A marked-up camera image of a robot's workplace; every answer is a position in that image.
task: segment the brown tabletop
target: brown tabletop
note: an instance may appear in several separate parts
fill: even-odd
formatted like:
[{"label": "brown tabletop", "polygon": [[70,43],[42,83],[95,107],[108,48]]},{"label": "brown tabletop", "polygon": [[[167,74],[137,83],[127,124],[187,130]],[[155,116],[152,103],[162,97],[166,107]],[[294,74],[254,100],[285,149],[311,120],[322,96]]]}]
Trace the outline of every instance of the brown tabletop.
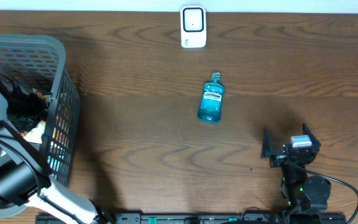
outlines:
[{"label": "brown tabletop", "polygon": [[[262,127],[283,144],[303,122],[322,144],[307,168],[358,188],[358,15],[210,13],[202,49],[181,47],[179,18],[0,11],[0,33],[66,47],[82,99],[72,191],[111,212],[273,210],[287,201],[281,170],[259,157]],[[213,70],[226,87],[219,124],[197,119]],[[350,218],[356,195],[332,185],[328,211]]]}]

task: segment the black square outline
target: black square outline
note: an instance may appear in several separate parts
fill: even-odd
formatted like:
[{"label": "black square outline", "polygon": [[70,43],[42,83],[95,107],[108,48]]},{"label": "black square outline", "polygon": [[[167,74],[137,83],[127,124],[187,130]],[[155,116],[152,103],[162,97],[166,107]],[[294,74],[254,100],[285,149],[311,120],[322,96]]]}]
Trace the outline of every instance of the black square outline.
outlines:
[{"label": "black square outline", "polygon": [[[203,23],[202,26],[201,26],[201,30],[189,30],[189,31],[186,30],[186,26],[185,26],[185,11],[186,11],[187,9],[199,9],[199,10],[201,10],[201,21],[202,21],[202,23]],[[202,32],[202,31],[204,30],[204,10],[203,10],[202,8],[200,8],[200,7],[190,7],[190,8],[186,8],[186,9],[183,10],[183,15],[182,15],[182,17],[183,17],[183,30],[184,30],[185,32]]]}]

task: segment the white wall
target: white wall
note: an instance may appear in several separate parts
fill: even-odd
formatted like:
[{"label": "white wall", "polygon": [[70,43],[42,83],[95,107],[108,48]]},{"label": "white wall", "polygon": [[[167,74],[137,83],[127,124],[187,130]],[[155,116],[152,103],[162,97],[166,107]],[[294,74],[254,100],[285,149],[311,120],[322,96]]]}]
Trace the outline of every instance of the white wall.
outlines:
[{"label": "white wall", "polygon": [[0,0],[0,9],[178,12],[189,4],[208,12],[358,13],[358,0]]}]

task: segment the listerine bottle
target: listerine bottle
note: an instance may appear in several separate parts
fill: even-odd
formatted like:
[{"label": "listerine bottle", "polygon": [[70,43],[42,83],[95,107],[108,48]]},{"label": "listerine bottle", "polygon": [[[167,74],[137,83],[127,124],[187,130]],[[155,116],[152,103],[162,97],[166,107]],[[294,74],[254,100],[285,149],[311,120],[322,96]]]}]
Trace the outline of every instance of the listerine bottle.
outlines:
[{"label": "listerine bottle", "polygon": [[198,119],[217,123],[221,119],[221,106],[224,86],[221,84],[221,73],[213,72],[211,82],[204,85],[203,97],[198,110]]}]

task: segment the gray basket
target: gray basket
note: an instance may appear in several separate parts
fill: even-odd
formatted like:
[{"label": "gray basket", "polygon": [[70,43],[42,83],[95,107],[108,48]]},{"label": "gray basket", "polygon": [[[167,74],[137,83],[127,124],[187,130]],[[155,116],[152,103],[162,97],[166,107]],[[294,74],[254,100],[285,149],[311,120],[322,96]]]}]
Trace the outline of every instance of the gray basket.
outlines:
[{"label": "gray basket", "polygon": [[[0,73],[23,87],[44,94],[52,92],[42,144],[38,146],[53,176],[64,186],[70,173],[80,112],[80,96],[65,62],[65,48],[53,37],[0,34]],[[0,217],[10,217],[24,209],[25,206],[0,206]]]}]

